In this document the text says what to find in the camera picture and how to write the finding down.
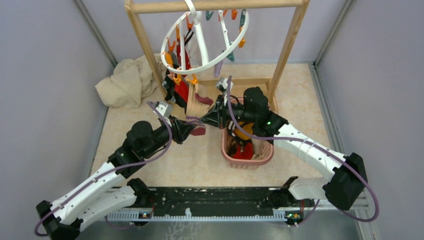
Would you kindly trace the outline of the beige maroon striped sock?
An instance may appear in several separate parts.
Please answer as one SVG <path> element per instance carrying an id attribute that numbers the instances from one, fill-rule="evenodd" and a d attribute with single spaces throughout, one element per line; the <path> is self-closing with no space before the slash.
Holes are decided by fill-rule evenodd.
<path id="1" fill-rule="evenodd" d="M 190 84 L 188 92 L 187 107 L 185 110 L 186 120 L 195 124 L 191 131 L 192 136 L 203 136 L 206 134 L 206 126 L 200 122 L 214 105 L 214 100 L 208 96 L 207 88 L 199 83 Z"/>

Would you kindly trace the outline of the mustard yellow sock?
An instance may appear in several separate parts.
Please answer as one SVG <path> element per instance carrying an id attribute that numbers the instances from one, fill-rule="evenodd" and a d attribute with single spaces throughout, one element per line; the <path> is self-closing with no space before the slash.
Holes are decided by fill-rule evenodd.
<path id="1" fill-rule="evenodd" d="M 238 123 L 239 123 L 239 125 L 240 125 L 240 127 L 242 128 L 243 131 L 245 131 L 249 135 L 253 135 L 253 130 L 252 130 L 252 127 L 254 125 L 253 123 L 248 123 L 248 122 L 238 122 Z M 237 138 L 239 138 L 243 141 L 250 139 L 250 137 L 248 135 L 246 135 L 244 132 L 242 132 L 237 127 L 234 128 L 233 133 Z"/>

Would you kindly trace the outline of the plain red sock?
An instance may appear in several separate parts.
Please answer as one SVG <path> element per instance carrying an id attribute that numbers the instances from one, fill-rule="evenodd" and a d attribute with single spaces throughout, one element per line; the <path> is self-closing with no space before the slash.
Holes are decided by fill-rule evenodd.
<path id="1" fill-rule="evenodd" d="M 189 87 L 184 80 L 179 82 L 175 81 L 174 90 L 182 98 L 183 102 L 187 104 L 189 97 Z"/>

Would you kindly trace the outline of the lilac plastic clip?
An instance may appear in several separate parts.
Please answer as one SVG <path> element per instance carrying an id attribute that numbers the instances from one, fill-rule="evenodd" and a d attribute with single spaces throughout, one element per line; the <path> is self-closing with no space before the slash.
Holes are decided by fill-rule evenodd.
<path id="1" fill-rule="evenodd" d="M 220 73 L 221 73 L 221 69 L 222 69 L 222 66 L 223 66 L 223 60 L 221 60 L 221 61 L 219 61 L 218 63 L 216 63 L 215 65 L 214 65 L 214 70 L 213 70 L 213 76 L 215 77 L 215 78 L 218 78 L 219 76 L 220 76 Z"/>

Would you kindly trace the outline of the pink plastic laundry basket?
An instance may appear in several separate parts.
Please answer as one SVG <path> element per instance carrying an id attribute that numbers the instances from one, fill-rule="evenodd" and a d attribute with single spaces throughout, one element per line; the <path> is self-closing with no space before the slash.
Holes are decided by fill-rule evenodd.
<path id="1" fill-rule="evenodd" d="M 253 124 L 239 121 L 239 130 L 232 120 L 228 120 L 221 139 L 221 154 L 231 168 L 255 170 L 271 161 L 274 146 L 252 138 Z"/>

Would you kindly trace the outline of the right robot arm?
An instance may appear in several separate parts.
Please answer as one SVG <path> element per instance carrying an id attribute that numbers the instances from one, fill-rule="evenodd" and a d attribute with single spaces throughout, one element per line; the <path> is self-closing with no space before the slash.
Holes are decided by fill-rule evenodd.
<path id="1" fill-rule="evenodd" d="M 242 103 L 228 102 L 226 94 L 219 95 L 213 108 L 200 119 L 201 123 L 220 129 L 231 120 L 252 124 L 254 136 L 291 152 L 322 175 L 292 177 L 281 193 L 287 206 L 295 206 L 304 199 L 324 199 L 347 211 L 366 187 L 368 180 L 360 155 L 331 150 L 298 131 L 288 120 L 270 110 L 268 98 L 259 87 L 246 89 Z"/>

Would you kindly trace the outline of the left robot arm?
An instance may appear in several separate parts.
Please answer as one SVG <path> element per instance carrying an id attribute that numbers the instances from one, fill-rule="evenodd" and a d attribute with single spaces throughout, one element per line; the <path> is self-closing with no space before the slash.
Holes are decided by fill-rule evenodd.
<path id="1" fill-rule="evenodd" d="M 149 207 L 152 193 L 140 178 L 131 176 L 160 158 L 171 142 L 182 144 L 195 129 L 193 123 L 174 116 L 153 129 L 138 121 L 127 132 L 122 146 L 79 186 L 52 202 L 36 206 L 40 221 L 34 233 L 52 240 L 75 240 L 92 223 L 125 207 Z"/>

